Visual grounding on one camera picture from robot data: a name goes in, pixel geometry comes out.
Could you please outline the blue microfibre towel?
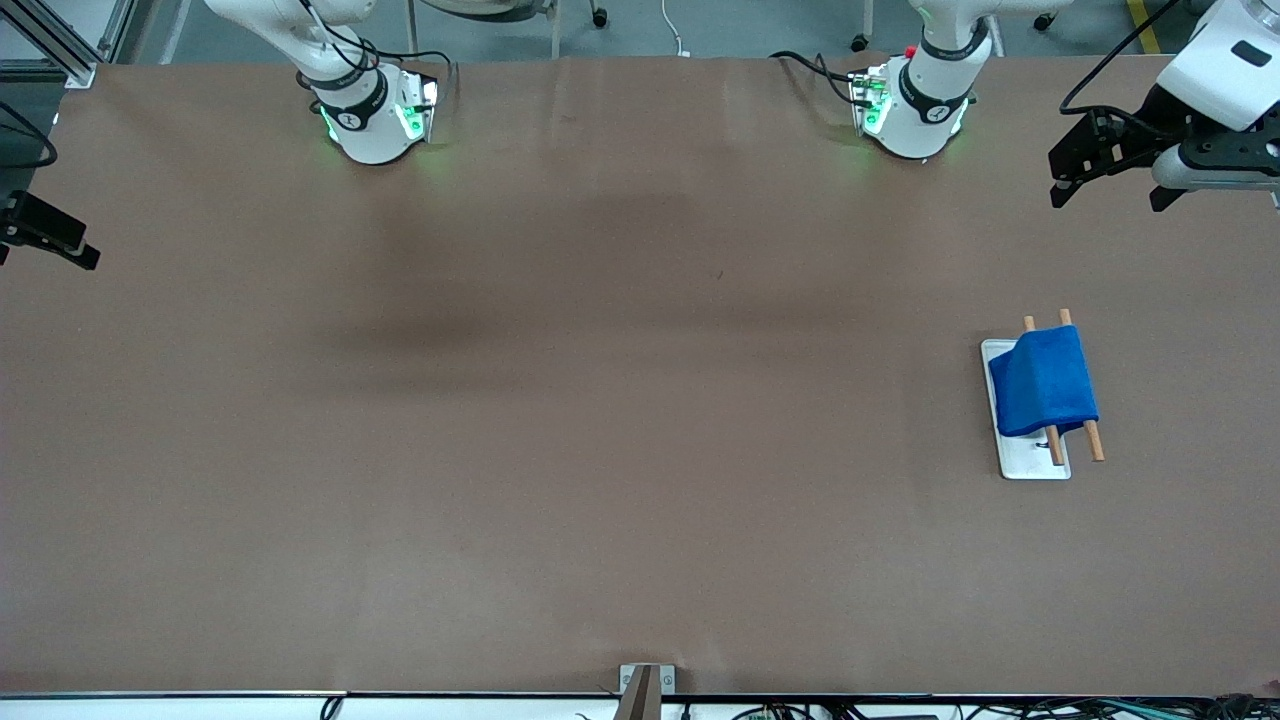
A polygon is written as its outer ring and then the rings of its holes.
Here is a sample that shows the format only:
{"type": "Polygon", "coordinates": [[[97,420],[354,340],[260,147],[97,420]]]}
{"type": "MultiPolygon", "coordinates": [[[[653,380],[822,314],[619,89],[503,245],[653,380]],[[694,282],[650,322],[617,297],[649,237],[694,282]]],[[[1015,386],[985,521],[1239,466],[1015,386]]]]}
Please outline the blue microfibre towel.
{"type": "Polygon", "coordinates": [[[1100,420],[1091,370],[1075,325],[1028,331],[986,361],[996,429],[1005,437],[1061,433],[1100,420]]]}

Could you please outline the wooden rack rod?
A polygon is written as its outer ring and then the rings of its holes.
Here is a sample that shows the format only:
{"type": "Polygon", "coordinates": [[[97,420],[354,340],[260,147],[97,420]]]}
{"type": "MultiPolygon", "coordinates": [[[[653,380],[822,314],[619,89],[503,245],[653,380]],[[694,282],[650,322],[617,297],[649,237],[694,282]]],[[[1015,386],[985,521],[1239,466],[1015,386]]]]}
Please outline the wooden rack rod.
{"type": "MultiPolygon", "coordinates": [[[[1032,332],[1037,329],[1036,319],[1033,315],[1025,315],[1021,320],[1024,332],[1032,332]]],[[[1050,451],[1052,464],[1057,468],[1065,465],[1065,457],[1062,455],[1062,446],[1060,439],[1059,428],[1055,425],[1047,425],[1043,428],[1046,447],[1050,451]]]]}
{"type": "MultiPolygon", "coordinates": [[[[1073,315],[1068,307],[1059,309],[1059,320],[1062,325],[1073,325],[1073,315]]],[[[1100,436],[1100,424],[1097,420],[1083,421],[1082,429],[1085,432],[1088,439],[1089,451],[1092,460],[1094,462],[1102,462],[1106,460],[1105,447],[1100,436]]]]}

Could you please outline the aluminium frame profile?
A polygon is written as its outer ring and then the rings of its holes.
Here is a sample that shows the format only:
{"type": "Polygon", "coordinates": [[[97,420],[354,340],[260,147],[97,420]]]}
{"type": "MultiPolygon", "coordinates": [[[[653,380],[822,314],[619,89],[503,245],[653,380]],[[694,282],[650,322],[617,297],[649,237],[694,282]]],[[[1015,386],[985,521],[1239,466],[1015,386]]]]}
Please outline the aluminium frame profile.
{"type": "Polygon", "coordinates": [[[138,0],[0,0],[0,77],[88,88],[120,55],[138,0]]]}

